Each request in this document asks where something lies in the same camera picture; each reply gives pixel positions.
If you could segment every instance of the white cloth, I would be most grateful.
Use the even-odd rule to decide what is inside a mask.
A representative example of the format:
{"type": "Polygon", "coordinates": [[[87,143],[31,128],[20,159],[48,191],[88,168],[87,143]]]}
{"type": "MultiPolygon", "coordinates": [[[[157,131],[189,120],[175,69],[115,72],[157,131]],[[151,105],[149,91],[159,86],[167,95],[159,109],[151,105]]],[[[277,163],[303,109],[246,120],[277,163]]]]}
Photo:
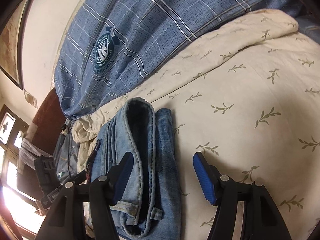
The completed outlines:
{"type": "MultiPolygon", "coordinates": [[[[141,86],[74,124],[73,138],[84,145],[79,161],[127,99],[145,98],[155,110],[172,110],[182,239],[206,239],[216,210],[193,170],[197,151],[236,181],[262,180],[292,239],[307,239],[320,217],[320,46],[297,30],[283,12],[260,10],[203,35],[141,86]]],[[[239,204],[234,239],[242,212],[239,204]]]]}

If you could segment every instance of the mattress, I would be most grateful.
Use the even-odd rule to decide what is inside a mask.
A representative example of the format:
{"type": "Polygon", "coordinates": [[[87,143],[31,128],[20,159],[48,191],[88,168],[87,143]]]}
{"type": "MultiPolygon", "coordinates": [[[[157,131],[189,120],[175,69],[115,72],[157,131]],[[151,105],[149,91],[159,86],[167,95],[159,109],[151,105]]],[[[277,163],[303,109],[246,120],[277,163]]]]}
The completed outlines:
{"type": "MultiPolygon", "coordinates": [[[[216,207],[205,200],[192,158],[236,181],[262,181],[294,240],[320,219],[320,45],[279,10],[248,13],[209,32],[133,91],[75,122],[83,170],[100,127],[129,98],[172,110],[182,198],[181,239],[206,239],[216,207]]],[[[234,239],[239,239],[238,204],[234,239]]]]}

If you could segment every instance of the brown chair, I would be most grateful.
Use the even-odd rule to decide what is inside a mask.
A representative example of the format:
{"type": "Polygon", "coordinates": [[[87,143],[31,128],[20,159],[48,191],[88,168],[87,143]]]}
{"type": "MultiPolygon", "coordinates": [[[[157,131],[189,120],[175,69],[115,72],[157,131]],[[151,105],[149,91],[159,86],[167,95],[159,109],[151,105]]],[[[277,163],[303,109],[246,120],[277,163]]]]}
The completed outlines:
{"type": "MultiPolygon", "coordinates": [[[[33,118],[25,139],[52,155],[61,133],[61,126],[65,121],[66,117],[61,110],[56,90],[53,88],[33,118]]],[[[43,197],[36,171],[21,161],[18,161],[17,188],[36,200],[43,197]]]]}

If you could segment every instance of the bedsheet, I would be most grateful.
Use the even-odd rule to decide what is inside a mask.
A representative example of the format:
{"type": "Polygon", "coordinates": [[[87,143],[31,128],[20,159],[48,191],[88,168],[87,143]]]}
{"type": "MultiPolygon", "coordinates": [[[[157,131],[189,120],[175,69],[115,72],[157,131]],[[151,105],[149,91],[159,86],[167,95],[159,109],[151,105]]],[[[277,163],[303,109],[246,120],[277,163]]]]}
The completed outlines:
{"type": "MultiPolygon", "coordinates": [[[[172,110],[181,239],[206,239],[216,211],[193,170],[201,151],[236,181],[263,181],[292,239],[306,240],[320,219],[320,45],[297,30],[282,11],[260,10],[201,36],[135,90],[75,122],[80,162],[82,146],[129,98],[145,98],[172,110]]],[[[239,203],[234,239],[242,212],[239,203]]]]}
{"type": "Polygon", "coordinates": [[[210,30],[247,12],[298,0],[86,0],[66,34],[55,69],[61,109],[77,119],[134,89],[210,30]]]}

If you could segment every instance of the plaid blanket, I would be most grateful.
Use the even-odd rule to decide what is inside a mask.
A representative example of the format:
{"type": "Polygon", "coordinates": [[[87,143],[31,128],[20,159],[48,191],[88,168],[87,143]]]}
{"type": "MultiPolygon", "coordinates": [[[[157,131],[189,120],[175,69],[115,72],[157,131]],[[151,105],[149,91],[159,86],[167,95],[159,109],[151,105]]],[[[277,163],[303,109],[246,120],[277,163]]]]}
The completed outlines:
{"type": "Polygon", "coordinates": [[[298,0],[86,0],[61,48],[55,86],[70,119],[137,87],[204,33],[247,12],[277,8],[296,17],[298,0]]]}

